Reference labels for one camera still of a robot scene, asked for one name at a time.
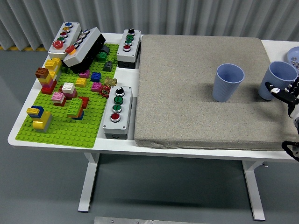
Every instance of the black knob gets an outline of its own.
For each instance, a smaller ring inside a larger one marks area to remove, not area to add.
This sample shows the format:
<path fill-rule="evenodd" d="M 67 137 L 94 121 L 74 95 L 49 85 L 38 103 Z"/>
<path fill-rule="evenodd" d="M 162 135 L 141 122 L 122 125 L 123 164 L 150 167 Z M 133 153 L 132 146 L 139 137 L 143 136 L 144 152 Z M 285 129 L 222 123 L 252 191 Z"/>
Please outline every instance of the black knob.
<path fill-rule="evenodd" d="M 123 88 L 121 87 L 121 88 L 118 88 L 118 89 L 115 91 L 115 94 L 116 94 L 117 96 L 122 97 L 123 95 L 125 95 L 125 91 L 124 91 Z"/>
<path fill-rule="evenodd" d="M 135 35 L 135 31 L 134 31 L 134 29 L 132 28 L 132 29 L 129 29 L 129 31 L 128 31 L 128 34 L 131 34 L 131 35 Z"/>

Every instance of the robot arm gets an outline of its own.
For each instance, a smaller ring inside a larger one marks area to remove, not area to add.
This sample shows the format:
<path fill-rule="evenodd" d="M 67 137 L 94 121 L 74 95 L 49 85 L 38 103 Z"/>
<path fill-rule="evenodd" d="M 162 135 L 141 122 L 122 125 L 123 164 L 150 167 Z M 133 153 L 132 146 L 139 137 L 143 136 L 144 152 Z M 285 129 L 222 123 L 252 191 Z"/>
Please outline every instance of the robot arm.
<path fill-rule="evenodd" d="M 289 90 L 285 89 L 282 91 L 269 82 L 266 82 L 265 86 L 267 87 L 271 95 L 281 100 L 282 102 L 288 104 L 288 114 L 293 119 L 293 123 L 297 128 L 299 134 L 299 98 L 297 98 L 297 96 L 294 95 L 295 89 L 292 86 L 290 86 L 290 90 L 292 90 L 290 93 Z M 288 153 L 288 155 L 290 155 L 292 158 L 299 162 L 299 142 L 284 141 L 281 147 L 286 151 L 286 153 Z"/>

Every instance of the blue plastic cup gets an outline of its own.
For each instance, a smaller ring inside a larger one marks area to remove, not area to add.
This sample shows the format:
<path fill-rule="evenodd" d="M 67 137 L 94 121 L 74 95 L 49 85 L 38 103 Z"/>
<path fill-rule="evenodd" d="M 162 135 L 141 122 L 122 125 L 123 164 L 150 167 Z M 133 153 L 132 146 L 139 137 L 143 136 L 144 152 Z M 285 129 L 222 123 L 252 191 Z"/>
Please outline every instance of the blue plastic cup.
<path fill-rule="evenodd" d="M 213 98 L 218 102 L 226 102 L 244 80 L 244 71 L 234 64 L 222 64 L 217 68 Z"/>
<path fill-rule="evenodd" d="M 283 90 L 289 84 L 295 81 L 297 78 L 296 69 L 286 62 L 272 62 L 270 63 L 266 74 L 261 82 L 258 94 L 261 98 L 265 100 L 272 100 L 274 96 L 270 94 L 267 87 L 265 86 L 266 82 L 271 83 L 273 86 Z"/>

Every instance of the table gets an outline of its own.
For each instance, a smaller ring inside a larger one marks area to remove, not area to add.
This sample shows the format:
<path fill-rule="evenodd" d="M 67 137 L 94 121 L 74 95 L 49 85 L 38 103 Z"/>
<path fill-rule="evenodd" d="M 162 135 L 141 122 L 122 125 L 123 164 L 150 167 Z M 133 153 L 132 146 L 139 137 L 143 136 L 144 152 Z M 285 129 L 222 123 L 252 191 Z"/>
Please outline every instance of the table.
<path fill-rule="evenodd" d="M 107 43 L 119 44 L 122 34 L 103 33 Z M 285 41 L 262 41 L 270 61 L 285 61 L 286 53 L 290 48 L 298 46 L 298 42 Z M 97 170 L 100 153 L 103 154 L 131 154 L 131 155 L 150 155 L 150 156 L 169 156 L 185 158 L 203 158 L 203 159 L 222 159 L 222 160 L 241 160 L 246 177 L 246 183 L 249 191 L 249 197 L 255 220 L 265 220 L 261 199 L 258 193 L 254 169 L 264 162 L 296 162 L 285 151 L 251 151 L 251 150 L 208 150 L 208 149 L 154 149 L 147 147 L 138 147 L 134 141 L 135 109 L 138 96 L 138 78 L 139 69 L 117 68 L 115 72 L 119 86 L 131 86 L 133 90 L 133 103 L 130 118 L 130 129 L 127 140 L 106 139 L 103 131 L 100 129 L 93 148 L 71 147 L 52 145 L 44 143 L 34 143 L 16 140 L 15 137 L 23 124 L 27 114 L 27 108 L 31 107 L 37 97 L 41 85 L 38 80 L 33 87 L 20 111 L 20 114 L 10 132 L 8 142 L 10 145 L 21 149 L 36 149 L 50 151 L 83 152 L 88 159 L 88 166 L 85 181 L 82 189 L 81 199 L 78 211 L 88 212 L 90 199 L 92 195 L 94 178 Z"/>

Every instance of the green baseplate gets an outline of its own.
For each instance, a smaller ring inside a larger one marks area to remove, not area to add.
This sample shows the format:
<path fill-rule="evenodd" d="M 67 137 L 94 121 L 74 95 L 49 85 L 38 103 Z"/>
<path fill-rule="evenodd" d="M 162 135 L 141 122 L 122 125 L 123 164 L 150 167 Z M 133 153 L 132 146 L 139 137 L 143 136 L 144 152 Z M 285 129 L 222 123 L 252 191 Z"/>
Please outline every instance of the green baseplate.
<path fill-rule="evenodd" d="M 105 62 L 99 63 L 95 60 L 89 67 L 90 73 L 100 72 L 102 77 L 100 82 L 104 84 L 106 77 L 113 78 L 117 66 L 116 53 L 119 45 L 105 44 L 110 48 L 107 61 L 112 61 L 113 69 L 111 72 L 103 71 Z M 75 83 L 79 77 L 78 73 L 73 73 L 69 68 L 62 67 L 62 73 L 57 81 L 53 92 L 58 91 L 64 83 Z M 77 97 L 89 97 L 87 108 L 84 109 L 82 120 L 73 120 L 66 116 L 70 100 L 67 100 L 63 107 L 55 106 L 51 101 L 52 94 L 46 95 L 40 92 L 33 105 L 42 106 L 45 111 L 50 111 L 53 119 L 47 130 L 47 133 L 39 133 L 32 127 L 32 119 L 27 115 L 16 140 L 40 142 L 47 144 L 75 146 L 92 148 L 97 137 L 101 119 L 105 109 L 107 99 L 102 97 L 98 92 L 92 92 L 93 82 L 90 78 L 87 80 L 86 87 L 76 87 Z"/>

